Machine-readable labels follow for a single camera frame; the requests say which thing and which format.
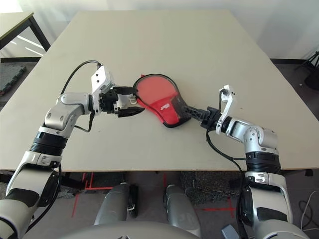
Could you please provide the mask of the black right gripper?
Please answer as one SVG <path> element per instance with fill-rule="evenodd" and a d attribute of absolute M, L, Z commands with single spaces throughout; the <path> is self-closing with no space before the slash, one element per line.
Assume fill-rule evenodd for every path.
<path fill-rule="evenodd" d="M 201 122 L 200 126 L 208 130 L 216 130 L 218 121 L 221 117 L 221 111 L 213 107 L 207 107 L 207 110 L 197 109 L 191 106 L 185 107 L 185 112 L 192 118 Z"/>

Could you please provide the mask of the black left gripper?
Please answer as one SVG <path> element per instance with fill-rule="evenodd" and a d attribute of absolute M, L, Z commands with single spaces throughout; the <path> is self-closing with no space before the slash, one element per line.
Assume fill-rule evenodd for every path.
<path fill-rule="evenodd" d="M 99 94 L 99 107 L 101 112 L 108 114 L 117 114 L 119 118 L 131 117 L 140 114 L 145 110 L 142 107 L 128 107 L 126 109 L 119 109 L 117 112 L 118 95 L 136 95 L 137 90 L 134 87 L 114 86 L 106 93 Z"/>

